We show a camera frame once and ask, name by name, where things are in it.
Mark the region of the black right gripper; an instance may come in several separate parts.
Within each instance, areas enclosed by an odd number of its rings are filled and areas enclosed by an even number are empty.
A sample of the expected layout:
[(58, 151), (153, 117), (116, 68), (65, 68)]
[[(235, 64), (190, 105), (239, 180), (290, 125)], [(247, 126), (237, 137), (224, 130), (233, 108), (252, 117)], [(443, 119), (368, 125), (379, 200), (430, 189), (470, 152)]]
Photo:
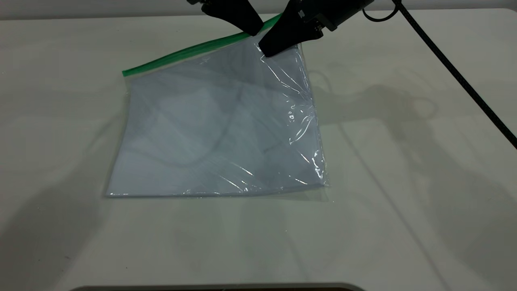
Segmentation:
[(322, 28), (336, 30), (371, 3), (372, 0), (290, 0), (259, 47), (265, 57), (273, 57), (296, 44), (320, 39)]

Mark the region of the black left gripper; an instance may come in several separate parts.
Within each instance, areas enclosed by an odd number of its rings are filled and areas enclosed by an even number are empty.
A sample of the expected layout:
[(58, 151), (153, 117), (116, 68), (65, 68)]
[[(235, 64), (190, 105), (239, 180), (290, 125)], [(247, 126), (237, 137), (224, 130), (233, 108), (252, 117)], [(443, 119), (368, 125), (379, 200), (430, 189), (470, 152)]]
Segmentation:
[(264, 22), (247, 0), (187, 0), (190, 5), (202, 3), (203, 13), (224, 20), (241, 31), (255, 36)]

